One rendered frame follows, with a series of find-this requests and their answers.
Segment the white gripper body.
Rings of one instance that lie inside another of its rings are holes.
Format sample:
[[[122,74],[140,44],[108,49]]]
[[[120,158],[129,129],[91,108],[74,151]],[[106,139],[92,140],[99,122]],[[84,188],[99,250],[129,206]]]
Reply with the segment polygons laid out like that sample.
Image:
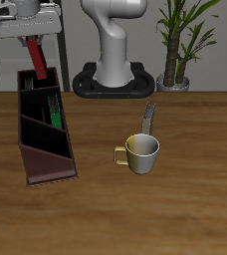
[[[0,38],[60,33],[60,15],[56,3],[0,3]]]

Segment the red book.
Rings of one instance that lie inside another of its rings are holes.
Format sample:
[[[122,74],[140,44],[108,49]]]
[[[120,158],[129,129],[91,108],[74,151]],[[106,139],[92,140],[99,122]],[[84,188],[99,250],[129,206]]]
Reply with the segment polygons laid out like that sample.
[[[41,45],[38,43],[37,36],[27,36],[26,44],[29,50],[37,78],[44,80],[47,78],[47,64]]]

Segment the green book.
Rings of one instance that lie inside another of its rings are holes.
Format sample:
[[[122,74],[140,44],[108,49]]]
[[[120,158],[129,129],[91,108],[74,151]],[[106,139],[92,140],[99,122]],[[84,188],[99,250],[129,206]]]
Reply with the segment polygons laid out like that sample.
[[[50,109],[52,126],[55,128],[63,128],[58,97],[48,96],[48,104]]]

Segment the dark brown desk caddy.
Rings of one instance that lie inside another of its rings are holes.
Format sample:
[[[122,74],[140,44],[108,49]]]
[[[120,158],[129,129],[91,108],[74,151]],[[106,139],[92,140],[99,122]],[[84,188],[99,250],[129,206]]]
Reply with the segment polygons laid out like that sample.
[[[17,79],[18,140],[27,185],[77,178],[56,69],[48,68],[45,80],[39,80],[35,70],[19,71]],[[32,90],[25,89],[29,79]],[[63,128],[52,126],[48,96],[58,97]]]

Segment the green pot plant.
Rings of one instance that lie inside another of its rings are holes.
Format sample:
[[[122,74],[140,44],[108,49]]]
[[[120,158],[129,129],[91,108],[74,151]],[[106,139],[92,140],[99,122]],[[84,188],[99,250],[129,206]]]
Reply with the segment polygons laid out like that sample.
[[[193,28],[190,27],[202,13],[220,2],[208,0],[201,4],[201,1],[198,0],[190,10],[187,10],[185,8],[187,0],[167,0],[167,12],[160,9],[163,19],[157,22],[157,26],[162,24],[166,29],[165,32],[161,31],[161,35],[167,54],[164,73],[156,79],[156,89],[159,92],[187,92],[190,86],[189,79],[184,76],[187,63],[199,60],[196,54],[200,50],[216,44],[216,41],[210,41],[214,28],[198,38],[204,21]]]

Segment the yellow and white mug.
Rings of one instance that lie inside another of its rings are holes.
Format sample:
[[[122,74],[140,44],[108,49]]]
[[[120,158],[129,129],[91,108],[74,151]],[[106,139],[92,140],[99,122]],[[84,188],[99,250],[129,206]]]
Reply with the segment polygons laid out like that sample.
[[[126,160],[119,160],[117,154],[123,151]],[[131,135],[124,146],[116,146],[113,150],[113,161],[118,165],[127,165],[136,174],[151,172],[159,151],[159,142],[152,135],[138,133]]]

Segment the dark vertical post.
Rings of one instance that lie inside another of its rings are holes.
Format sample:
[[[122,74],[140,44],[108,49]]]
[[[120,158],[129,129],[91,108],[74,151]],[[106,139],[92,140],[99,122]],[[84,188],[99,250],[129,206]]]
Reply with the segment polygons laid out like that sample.
[[[69,92],[70,91],[70,77],[69,77],[66,40],[65,40],[64,19],[63,19],[63,11],[62,11],[62,0],[53,0],[53,1],[56,4],[58,4],[61,8],[60,22],[61,22],[61,25],[62,25],[62,31],[60,33],[58,33],[58,35],[57,35],[58,49],[59,49],[61,73],[62,73],[62,80],[63,80],[63,90],[64,90],[64,92]]]

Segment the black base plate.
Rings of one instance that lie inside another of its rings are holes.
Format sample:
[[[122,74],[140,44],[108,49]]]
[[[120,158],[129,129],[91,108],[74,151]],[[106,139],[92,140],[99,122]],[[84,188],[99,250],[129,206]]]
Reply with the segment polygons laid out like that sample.
[[[134,79],[119,88],[108,88],[93,79],[96,63],[88,62],[73,79],[73,90],[85,99],[142,99],[149,97],[155,88],[154,78],[144,70],[140,62],[131,62]]]

